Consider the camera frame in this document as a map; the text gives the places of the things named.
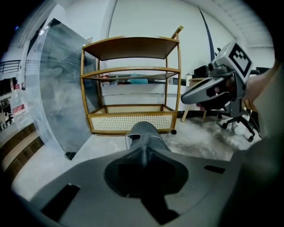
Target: wicker basket shelf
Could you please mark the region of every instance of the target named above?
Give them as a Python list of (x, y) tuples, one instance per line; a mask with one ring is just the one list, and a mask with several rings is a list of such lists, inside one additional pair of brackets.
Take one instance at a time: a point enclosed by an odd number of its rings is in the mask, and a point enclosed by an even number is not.
[(106, 105), (88, 114), (91, 130), (98, 135), (124, 135), (140, 121), (159, 132), (174, 130), (177, 112), (163, 104)]
[[(178, 113), (178, 104), (181, 88), (181, 53), (178, 33), (182, 30), (180, 26), (171, 38), (165, 37), (126, 37), (119, 36), (91, 43), (82, 48), (81, 57), (81, 89), (86, 117), (90, 129), (98, 135), (124, 135), (140, 121), (153, 124), (159, 132), (172, 131)], [(168, 55), (177, 47), (178, 69), (168, 68)], [(85, 52), (98, 59), (98, 70), (84, 74)], [(118, 67), (100, 70), (100, 61), (120, 58), (157, 58), (165, 59), (165, 67)], [(153, 70), (165, 73), (137, 76), (134, 79), (165, 79), (165, 101), (164, 104), (132, 104), (132, 105), (104, 105), (101, 90), (101, 82), (130, 79), (129, 77), (101, 78), (100, 75), (110, 72), (127, 70)], [(175, 110), (167, 107), (168, 78), (178, 74), (177, 101)], [(100, 108), (89, 112), (85, 94), (84, 79), (98, 81), (98, 96)]]

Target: railing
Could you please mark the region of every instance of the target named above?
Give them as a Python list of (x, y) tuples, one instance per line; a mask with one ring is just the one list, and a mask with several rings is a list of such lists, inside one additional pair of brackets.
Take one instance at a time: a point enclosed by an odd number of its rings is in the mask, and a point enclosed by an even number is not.
[(20, 69), (20, 62), (20, 60), (1, 62), (0, 74), (18, 72)]

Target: shelving unit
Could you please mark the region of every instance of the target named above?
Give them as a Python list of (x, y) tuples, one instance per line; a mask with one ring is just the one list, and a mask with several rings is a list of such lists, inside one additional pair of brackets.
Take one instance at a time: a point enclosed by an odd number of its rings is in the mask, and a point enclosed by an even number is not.
[[(159, 132), (172, 131), (175, 133), (175, 124), (181, 89), (181, 51), (178, 33), (183, 29), (179, 26), (171, 38), (166, 37), (127, 37), (118, 36), (104, 39), (82, 47), (81, 57), (81, 89), (86, 117), (90, 129), (98, 135), (123, 135), (129, 132), (133, 125), (140, 121), (153, 124)], [(177, 47), (178, 69), (168, 68), (168, 55)], [(83, 73), (85, 52), (98, 59), (98, 70)], [(117, 67), (100, 70), (100, 61), (121, 58), (156, 58), (166, 61), (165, 67)], [(132, 104), (132, 105), (104, 105), (100, 83), (110, 80), (123, 80), (129, 77), (101, 78), (100, 75), (110, 72), (128, 70), (152, 70), (165, 73), (137, 76), (133, 79), (164, 79), (165, 101), (164, 104)], [(167, 107), (168, 78), (178, 75), (177, 101), (175, 110)], [(101, 107), (89, 112), (84, 79), (98, 80), (98, 95)]]

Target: gray floor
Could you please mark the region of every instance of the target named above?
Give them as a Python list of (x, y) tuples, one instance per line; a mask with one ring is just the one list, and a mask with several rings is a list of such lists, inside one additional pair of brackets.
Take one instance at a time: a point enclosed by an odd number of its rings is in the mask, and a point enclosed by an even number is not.
[[(194, 157), (230, 160), (237, 149), (247, 149), (260, 140), (258, 134), (252, 143), (247, 141), (250, 133), (242, 125), (230, 124), (227, 129), (220, 125), (228, 119), (217, 122), (216, 117), (189, 118), (184, 123), (177, 120), (177, 134), (163, 134), (172, 152)], [(21, 169), (14, 179), (12, 188), (19, 195), (30, 200), (37, 191), (74, 165), (107, 154), (126, 149), (124, 137), (100, 137), (92, 135), (72, 161), (61, 152), (43, 146)]]

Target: ceiling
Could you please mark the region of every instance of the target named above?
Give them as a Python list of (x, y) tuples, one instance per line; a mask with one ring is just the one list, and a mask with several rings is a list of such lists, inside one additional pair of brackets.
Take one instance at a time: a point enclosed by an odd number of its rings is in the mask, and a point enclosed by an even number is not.
[(242, 0), (183, 0), (199, 7), (221, 23), (247, 47), (273, 47), (262, 20)]

